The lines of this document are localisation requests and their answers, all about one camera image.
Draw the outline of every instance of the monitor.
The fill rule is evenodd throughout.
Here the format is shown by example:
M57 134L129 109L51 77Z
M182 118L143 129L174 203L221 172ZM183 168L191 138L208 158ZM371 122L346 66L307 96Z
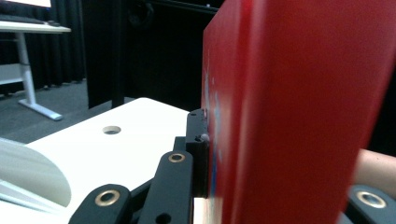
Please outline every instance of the monitor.
M50 0L6 0L8 2L22 3L38 7L50 7Z

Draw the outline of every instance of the skin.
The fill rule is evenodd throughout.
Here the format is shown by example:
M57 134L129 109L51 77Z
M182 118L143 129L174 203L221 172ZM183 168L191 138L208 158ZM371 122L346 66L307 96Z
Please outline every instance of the skin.
M354 179L396 198L396 157L361 149Z

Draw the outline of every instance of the table surface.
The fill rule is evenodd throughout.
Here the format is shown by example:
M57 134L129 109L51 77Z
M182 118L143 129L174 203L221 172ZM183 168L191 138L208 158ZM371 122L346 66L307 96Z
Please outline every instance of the table surface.
M27 146L64 172L72 190L65 214L68 217L97 187L113 183L134 189L154 177L161 156L173 150L175 136L185 136L187 115L187 111L176 107L140 98ZM119 127L120 132L104 133L114 127ZM196 200L195 214L202 214L201 204ZM36 216L42 221L43 214L38 214L26 217ZM57 223L66 223L64 217L48 216L50 221L60 219ZM21 223L22 217L14 215L15 222L9 223ZM202 222L202 215L195 218L194 223Z
M60 34L71 32L70 28L56 27L46 24L32 24L24 22L0 21L0 32L22 32L22 33L40 33L40 34Z

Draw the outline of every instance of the gray carpet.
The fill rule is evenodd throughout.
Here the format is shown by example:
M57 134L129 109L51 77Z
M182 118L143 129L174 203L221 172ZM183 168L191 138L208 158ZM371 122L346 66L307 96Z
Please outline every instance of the gray carpet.
M111 102L106 102L88 109L86 81L36 91L37 103L63 115L60 121L48 119L20 105L18 101L24 98L23 91L8 97L0 95L0 137L27 144L111 108Z

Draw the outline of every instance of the desk leg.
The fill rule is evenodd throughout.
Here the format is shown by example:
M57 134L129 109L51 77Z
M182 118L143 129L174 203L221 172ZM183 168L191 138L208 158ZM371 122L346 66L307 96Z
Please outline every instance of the desk leg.
M24 34L16 33L15 35L18 39L17 45L21 64L21 76L23 80L23 87L26 92L26 99L20 100L20 104L25 105L50 119L61 120L63 118L62 115L57 114L42 105L38 105L35 102L35 87L33 85L32 71L30 69L29 58L27 56L27 48Z

